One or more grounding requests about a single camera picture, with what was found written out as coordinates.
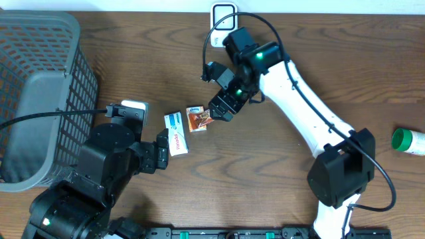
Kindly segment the orange tissue pack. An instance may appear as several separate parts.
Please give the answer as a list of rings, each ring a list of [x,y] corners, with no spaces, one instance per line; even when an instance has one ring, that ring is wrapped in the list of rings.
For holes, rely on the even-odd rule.
[[[206,131],[207,127],[200,126],[201,123],[201,114],[204,112],[204,107],[202,106],[193,106],[186,108],[186,115],[189,122],[189,131],[191,133],[198,131]]]

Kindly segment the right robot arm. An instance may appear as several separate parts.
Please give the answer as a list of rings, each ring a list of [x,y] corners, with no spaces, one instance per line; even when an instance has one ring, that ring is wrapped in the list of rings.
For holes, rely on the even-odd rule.
[[[303,137],[313,158],[307,182],[319,201],[313,234],[346,238],[352,208],[375,176],[375,138],[355,131],[306,84],[279,41],[259,45],[245,28],[214,30],[211,44],[226,50],[236,71],[218,62],[203,66],[204,81],[220,91],[211,118],[230,121],[258,92],[273,101]]]

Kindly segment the green lid white bottle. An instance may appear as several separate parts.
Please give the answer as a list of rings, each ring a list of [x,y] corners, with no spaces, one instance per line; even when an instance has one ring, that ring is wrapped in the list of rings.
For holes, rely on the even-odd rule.
[[[424,133],[398,128],[391,140],[392,148],[404,153],[424,156]]]

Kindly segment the red Top chocolate bar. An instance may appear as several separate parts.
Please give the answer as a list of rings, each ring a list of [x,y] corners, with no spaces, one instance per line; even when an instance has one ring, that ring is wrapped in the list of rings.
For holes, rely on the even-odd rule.
[[[209,109],[205,110],[200,114],[191,114],[190,119],[194,128],[206,126],[214,121],[211,118],[211,113]]]

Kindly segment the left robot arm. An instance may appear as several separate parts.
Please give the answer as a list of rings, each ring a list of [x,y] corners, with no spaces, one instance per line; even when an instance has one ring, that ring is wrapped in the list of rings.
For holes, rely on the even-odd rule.
[[[103,238],[112,208],[134,175],[167,168],[169,130],[153,142],[140,140],[141,126],[95,127],[78,164],[63,169],[31,204],[23,238]]]

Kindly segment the white Panadol box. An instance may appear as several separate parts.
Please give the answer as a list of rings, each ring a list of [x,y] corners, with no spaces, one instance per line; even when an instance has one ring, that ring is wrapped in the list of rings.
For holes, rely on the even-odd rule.
[[[165,115],[164,120],[165,127],[169,130],[169,151],[171,156],[188,153],[181,112]]]

